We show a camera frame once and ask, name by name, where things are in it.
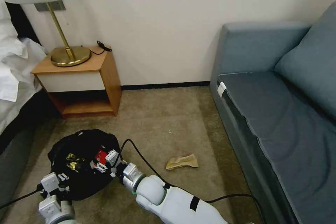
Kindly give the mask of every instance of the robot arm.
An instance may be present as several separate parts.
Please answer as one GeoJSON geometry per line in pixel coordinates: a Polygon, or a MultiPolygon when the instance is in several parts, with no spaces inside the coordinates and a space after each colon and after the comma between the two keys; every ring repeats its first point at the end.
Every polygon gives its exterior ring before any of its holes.
{"type": "MultiPolygon", "coordinates": [[[[111,176],[118,177],[130,192],[136,194],[137,203],[159,216],[165,224],[228,224],[212,205],[181,188],[167,185],[155,175],[147,177],[135,164],[127,164],[117,158],[115,151],[106,156],[112,166],[111,176]]],[[[50,190],[59,188],[56,174],[47,175],[41,183],[48,193],[48,197],[39,205],[39,212],[46,219],[46,224],[76,224],[71,204],[67,201],[59,204],[56,195],[50,196],[50,190]]]]}

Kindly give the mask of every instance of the carpet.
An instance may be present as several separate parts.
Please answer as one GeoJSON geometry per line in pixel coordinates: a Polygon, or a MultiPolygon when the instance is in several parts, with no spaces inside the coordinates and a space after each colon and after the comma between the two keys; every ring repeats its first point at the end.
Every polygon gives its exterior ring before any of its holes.
{"type": "MultiPolygon", "coordinates": [[[[26,170],[15,198],[35,189],[50,172],[47,153],[61,138],[82,129],[98,128],[116,135],[120,145],[132,139],[144,157],[165,178],[197,197],[211,200],[228,193],[249,193],[244,176],[216,110],[209,87],[186,87],[124,91],[117,117],[52,118],[36,130],[26,170]],[[199,167],[166,171],[174,156],[194,153],[199,167]]],[[[147,175],[151,170],[131,145],[123,151],[147,175]]],[[[38,224],[41,197],[35,194],[8,208],[3,224],[38,224]]],[[[79,223],[161,223],[135,202],[135,196],[118,180],[80,202],[73,202],[79,223]]],[[[249,198],[222,200],[213,204],[230,223],[260,223],[249,198]]]]}

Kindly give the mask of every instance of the brass lamp base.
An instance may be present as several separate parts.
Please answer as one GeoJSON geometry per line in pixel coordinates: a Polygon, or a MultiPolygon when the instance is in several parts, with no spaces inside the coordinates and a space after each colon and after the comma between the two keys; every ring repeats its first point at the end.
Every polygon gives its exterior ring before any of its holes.
{"type": "Polygon", "coordinates": [[[91,57],[91,52],[85,47],[71,47],[73,60],[69,57],[65,47],[59,47],[52,51],[51,62],[59,67],[71,67],[84,63],[91,57]]]}

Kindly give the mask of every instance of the bed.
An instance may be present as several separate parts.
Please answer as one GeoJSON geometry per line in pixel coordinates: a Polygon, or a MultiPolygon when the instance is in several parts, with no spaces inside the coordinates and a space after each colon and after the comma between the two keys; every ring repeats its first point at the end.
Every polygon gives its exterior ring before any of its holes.
{"type": "Polygon", "coordinates": [[[43,115],[39,111],[48,104],[30,73],[45,56],[21,6],[0,0],[0,205],[13,197],[43,115]]]}

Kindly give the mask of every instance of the sofa backrest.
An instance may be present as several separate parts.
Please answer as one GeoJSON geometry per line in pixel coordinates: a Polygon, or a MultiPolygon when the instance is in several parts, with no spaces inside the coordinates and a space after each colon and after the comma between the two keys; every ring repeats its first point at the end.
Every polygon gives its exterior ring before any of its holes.
{"type": "Polygon", "coordinates": [[[336,2],[280,59],[275,71],[336,118],[336,2]]]}

